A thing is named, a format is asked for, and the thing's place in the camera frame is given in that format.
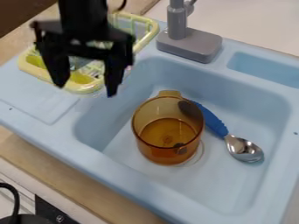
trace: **black cable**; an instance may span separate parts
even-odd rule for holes
[[[6,183],[0,183],[0,188],[5,188],[13,194],[13,197],[15,198],[15,206],[13,207],[13,212],[8,224],[18,224],[18,210],[20,208],[20,197],[18,195],[18,192],[16,188]]]
[[[123,0],[122,5],[117,9],[117,11],[122,11],[126,7],[127,0]]]

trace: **blue spoon handle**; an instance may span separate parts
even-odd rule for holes
[[[225,124],[216,116],[213,114],[212,111],[205,108],[203,105],[201,105],[198,102],[194,103],[198,106],[198,108],[201,110],[201,112],[204,115],[205,118],[205,125],[214,132],[218,137],[224,138],[228,135],[228,129],[225,126]]]

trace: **kitchen playset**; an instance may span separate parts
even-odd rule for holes
[[[82,35],[100,11],[81,30],[71,10],[34,23],[37,49],[0,67],[0,123],[167,221],[280,223],[299,59],[188,28],[195,2],[170,0],[168,25],[117,12],[105,37]]]

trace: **sink basin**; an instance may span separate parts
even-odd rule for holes
[[[151,42],[120,93],[108,99],[104,91],[79,96],[58,90],[18,71],[13,59],[0,68],[6,79],[0,84],[0,123],[167,221],[278,224],[298,177],[298,62],[225,39],[218,57],[203,65],[159,52]],[[145,159],[131,116],[162,89],[208,107],[232,134],[258,144],[264,163],[236,161],[208,129],[205,153],[195,164],[161,166]]]
[[[289,102],[275,92],[165,57],[140,61],[126,82],[122,95],[105,108],[98,100],[79,119],[75,125],[79,141],[215,212],[248,210],[282,140],[291,113]],[[206,131],[205,154],[196,164],[178,168],[151,163],[137,149],[130,118],[141,102],[163,89],[176,89],[184,97],[206,105],[233,134],[260,145],[266,162],[236,162],[227,153],[224,141]]]

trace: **gray faucet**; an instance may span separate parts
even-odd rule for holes
[[[184,39],[186,37],[187,17],[194,11],[197,0],[170,0],[167,7],[168,36],[170,39]]]
[[[187,26],[187,18],[193,13],[196,2],[170,0],[167,7],[168,28],[157,36],[156,47],[160,51],[206,64],[219,52],[222,38]]]

